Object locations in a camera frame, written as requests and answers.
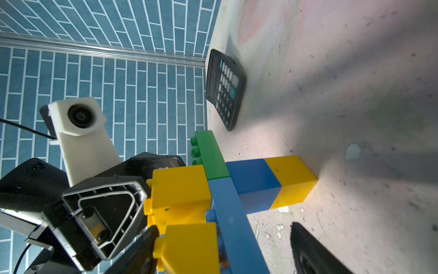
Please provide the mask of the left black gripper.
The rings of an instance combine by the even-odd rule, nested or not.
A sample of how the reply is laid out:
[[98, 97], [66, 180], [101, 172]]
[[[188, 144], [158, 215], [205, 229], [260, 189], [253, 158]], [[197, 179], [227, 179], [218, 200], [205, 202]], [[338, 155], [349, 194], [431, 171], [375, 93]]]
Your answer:
[[141, 153], [70, 186], [64, 171], [32, 158], [1, 180], [1, 226], [41, 247], [31, 271], [92, 271], [147, 227], [153, 171], [183, 165], [179, 156]]

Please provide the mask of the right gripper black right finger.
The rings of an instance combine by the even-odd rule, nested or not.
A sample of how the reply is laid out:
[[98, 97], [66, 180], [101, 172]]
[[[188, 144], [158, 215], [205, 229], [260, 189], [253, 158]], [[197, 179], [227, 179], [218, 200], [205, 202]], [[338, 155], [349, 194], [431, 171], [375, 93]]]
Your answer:
[[299, 222], [292, 222], [290, 244], [298, 274], [352, 274]]

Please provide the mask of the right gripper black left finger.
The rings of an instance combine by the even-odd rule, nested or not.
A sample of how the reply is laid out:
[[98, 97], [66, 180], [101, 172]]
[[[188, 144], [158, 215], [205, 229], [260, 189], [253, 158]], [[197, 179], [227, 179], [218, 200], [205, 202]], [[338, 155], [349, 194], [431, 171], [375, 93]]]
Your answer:
[[149, 227], [106, 274], [155, 274], [157, 259], [154, 259], [153, 251], [158, 237], [157, 226]]

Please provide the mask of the yellow lego brick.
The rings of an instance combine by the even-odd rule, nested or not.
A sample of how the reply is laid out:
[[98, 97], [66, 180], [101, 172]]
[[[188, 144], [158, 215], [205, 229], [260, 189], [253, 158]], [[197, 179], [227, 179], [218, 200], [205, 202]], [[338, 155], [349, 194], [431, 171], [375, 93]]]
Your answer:
[[144, 201], [144, 214], [160, 235], [169, 226], [206, 222], [212, 196], [203, 165], [154, 170], [146, 183], [151, 196]]
[[219, 274], [220, 259], [214, 223], [168, 226], [154, 242], [153, 258], [167, 274]]
[[265, 161], [281, 185], [271, 209], [302, 203], [317, 184], [318, 178], [296, 155], [266, 158]]

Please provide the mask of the light blue long lego brick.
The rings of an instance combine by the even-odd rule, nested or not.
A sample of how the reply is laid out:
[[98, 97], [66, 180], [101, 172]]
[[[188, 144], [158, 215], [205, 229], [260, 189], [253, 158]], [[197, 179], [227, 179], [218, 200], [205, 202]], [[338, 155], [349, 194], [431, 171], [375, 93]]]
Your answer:
[[220, 273], [268, 274], [268, 266], [232, 179], [209, 180], [208, 186], [212, 206], [205, 213], [205, 219], [219, 229]]

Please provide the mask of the dark green long lego brick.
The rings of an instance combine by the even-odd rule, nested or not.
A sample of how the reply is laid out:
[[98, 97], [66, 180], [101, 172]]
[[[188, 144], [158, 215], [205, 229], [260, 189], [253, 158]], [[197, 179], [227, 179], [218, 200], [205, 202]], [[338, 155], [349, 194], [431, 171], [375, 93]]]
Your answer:
[[208, 180], [230, 177], [213, 131], [195, 131], [195, 136], [191, 137], [190, 143], [192, 164], [203, 165]]

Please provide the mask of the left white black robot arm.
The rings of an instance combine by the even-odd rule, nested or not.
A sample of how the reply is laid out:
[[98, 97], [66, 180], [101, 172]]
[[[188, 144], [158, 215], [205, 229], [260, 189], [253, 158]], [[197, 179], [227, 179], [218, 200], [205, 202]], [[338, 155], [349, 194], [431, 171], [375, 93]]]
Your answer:
[[29, 274], [81, 274], [117, 257], [147, 227], [146, 181], [182, 167], [174, 155], [141, 153], [75, 186], [67, 174], [32, 158], [1, 179], [1, 226], [41, 252]]

